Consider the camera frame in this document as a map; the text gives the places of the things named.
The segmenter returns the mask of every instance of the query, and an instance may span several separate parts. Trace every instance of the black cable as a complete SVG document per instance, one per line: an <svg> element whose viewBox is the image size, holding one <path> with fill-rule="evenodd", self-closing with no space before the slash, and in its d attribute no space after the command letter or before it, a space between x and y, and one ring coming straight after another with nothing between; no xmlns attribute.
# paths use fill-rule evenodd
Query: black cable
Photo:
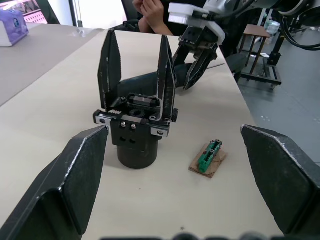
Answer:
<svg viewBox="0 0 320 240"><path fill-rule="evenodd" d="M249 0L245 5L243 5L243 7L235 10L232 13L229 13L227 15L219 15L219 16L215 16L214 19L227 19L227 18L231 18L234 17L238 14L241 14L242 12L244 12L245 10L247 10L256 0Z"/></svg>
<svg viewBox="0 0 320 240"><path fill-rule="evenodd" d="M295 47L298 47L298 48L301 48L301 49L304 49L304 50L307 50L307 51L320 51L320 44L315 44L315 45L309 45L308 46L308 45L301 45L301 44L297 43L296 40L294 40L294 38L290 34L288 23L287 23L287 19L285 17L283 17L283 16L281 16L280 25L281 25L284 37L287 39L287 41L289 43L291 43Z"/></svg>

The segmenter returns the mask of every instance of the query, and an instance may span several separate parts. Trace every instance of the person's arm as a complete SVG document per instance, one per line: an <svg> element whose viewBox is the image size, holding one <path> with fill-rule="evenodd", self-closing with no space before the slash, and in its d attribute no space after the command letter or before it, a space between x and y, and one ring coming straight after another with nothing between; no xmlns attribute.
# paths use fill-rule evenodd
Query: person's arm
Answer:
<svg viewBox="0 0 320 240"><path fill-rule="evenodd" d="M152 34L153 30L149 26L147 19L145 17L141 18L139 21L139 29L141 33Z"/></svg>
<svg viewBox="0 0 320 240"><path fill-rule="evenodd" d="M156 34L173 36L164 22L164 6L160 0L144 0L141 6L143 18Z"/></svg>

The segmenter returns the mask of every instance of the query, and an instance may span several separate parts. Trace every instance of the tissue box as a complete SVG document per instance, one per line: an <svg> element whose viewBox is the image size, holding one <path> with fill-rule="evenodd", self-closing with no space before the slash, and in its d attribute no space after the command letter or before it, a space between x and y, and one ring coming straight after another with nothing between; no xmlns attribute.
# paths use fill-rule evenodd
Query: tissue box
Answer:
<svg viewBox="0 0 320 240"><path fill-rule="evenodd" d="M0 9L0 47L11 47L28 33L27 24L21 12Z"/></svg>

